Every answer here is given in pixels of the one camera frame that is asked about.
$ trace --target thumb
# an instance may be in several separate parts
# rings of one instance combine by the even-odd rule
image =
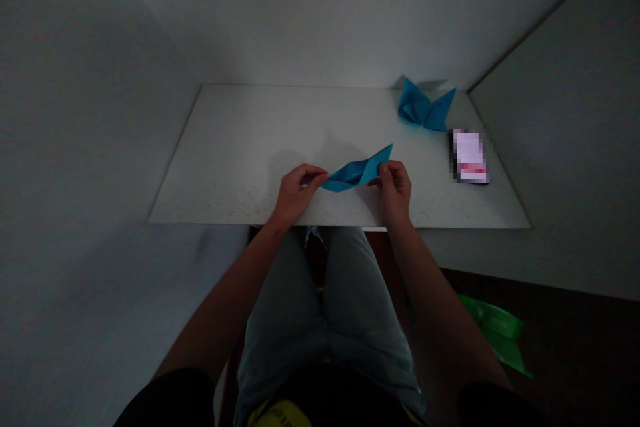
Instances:
[[[305,188],[305,193],[309,197],[311,197],[315,193],[315,191],[318,190],[320,185],[325,183],[328,178],[329,178],[329,175],[327,175],[326,173],[323,173],[322,175],[318,175],[316,178],[311,180],[311,183],[309,185],[307,185],[307,188]]]
[[[389,166],[386,163],[381,163],[379,168],[380,180],[382,181],[382,190],[391,190],[394,188],[393,176],[389,170]]]

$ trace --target blue origami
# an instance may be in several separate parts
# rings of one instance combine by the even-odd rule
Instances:
[[[381,163],[387,163],[391,157],[393,144],[376,153],[373,157],[348,163],[337,172],[329,176],[329,179],[322,184],[322,188],[341,192],[354,188],[378,176],[378,167]]]
[[[418,127],[443,132],[449,131],[445,120],[449,114],[455,91],[456,89],[453,89],[432,102],[411,80],[405,78],[398,115]]]

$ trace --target origami crane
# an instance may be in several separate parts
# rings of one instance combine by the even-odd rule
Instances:
[[[445,120],[455,91],[456,89],[453,89],[432,102],[411,80],[405,78],[398,115],[418,127],[446,132],[448,130]]]

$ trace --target smartphone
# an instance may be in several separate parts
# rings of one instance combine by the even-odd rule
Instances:
[[[489,183],[487,156],[480,134],[469,129],[450,129],[451,166],[454,178],[461,183]]]

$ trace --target light blue jeans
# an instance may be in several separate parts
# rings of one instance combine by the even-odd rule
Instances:
[[[321,307],[304,254],[306,230],[284,239],[253,311],[238,369],[236,425],[296,368],[332,359],[368,377],[414,413],[425,405],[413,360],[361,228],[320,228],[327,249]]]

